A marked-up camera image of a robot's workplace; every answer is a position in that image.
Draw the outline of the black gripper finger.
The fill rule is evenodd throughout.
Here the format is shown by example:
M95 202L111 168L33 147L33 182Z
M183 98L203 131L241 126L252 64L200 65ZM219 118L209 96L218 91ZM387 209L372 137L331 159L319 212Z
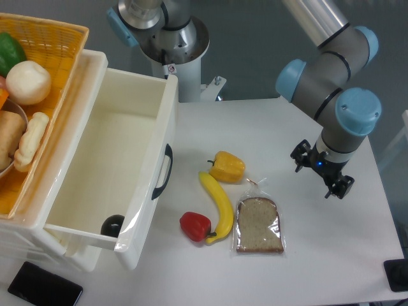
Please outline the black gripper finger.
M290 154L290 158L296 164L295 172L298 173L303 167L310 168L311 147L307 140L302 140Z
M338 199L343 199L351 190L354 184L354 179L348 175L340 174L336 179L330 179L328 181L328 192L325 194L325 198L335 196Z

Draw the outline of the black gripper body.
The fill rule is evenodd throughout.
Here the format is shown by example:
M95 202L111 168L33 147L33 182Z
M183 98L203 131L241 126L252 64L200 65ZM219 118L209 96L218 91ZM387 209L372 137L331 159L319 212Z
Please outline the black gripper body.
M332 151L326 147L319 148L319 142L316 142L313 148L311 148L310 156L310 168L312 168L324 181L325 185L328 185L330 179L336 179L342 174L342 169L345 166L344 161L338 161L332 157Z

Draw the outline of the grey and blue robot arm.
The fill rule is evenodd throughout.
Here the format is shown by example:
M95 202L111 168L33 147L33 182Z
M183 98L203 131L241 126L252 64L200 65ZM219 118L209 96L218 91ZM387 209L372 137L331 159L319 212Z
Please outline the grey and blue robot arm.
M354 179L342 174L362 141L375 128L382 108L372 92L343 85L376 55L376 35L352 27L332 1L286 1L285 7L320 52L311 62L295 59L280 72L277 92L322 126L314 145L300 142L291 157L311 168L328 194L343 198ZM139 46L155 77L175 76L181 102L213 101L225 81L201 82L201 58L209 46L206 26L192 16L189 1L118 1L108 22L123 44Z

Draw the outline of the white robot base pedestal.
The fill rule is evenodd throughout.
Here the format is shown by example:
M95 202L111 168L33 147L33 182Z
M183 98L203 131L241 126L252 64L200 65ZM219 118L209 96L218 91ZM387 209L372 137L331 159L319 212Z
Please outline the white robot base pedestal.
M150 61L152 75L178 78L178 100L182 103L220 101L226 79L215 76L208 84L201 82L201 59L210 45L205 24L192 16L189 23L175 31L159 30L141 50Z

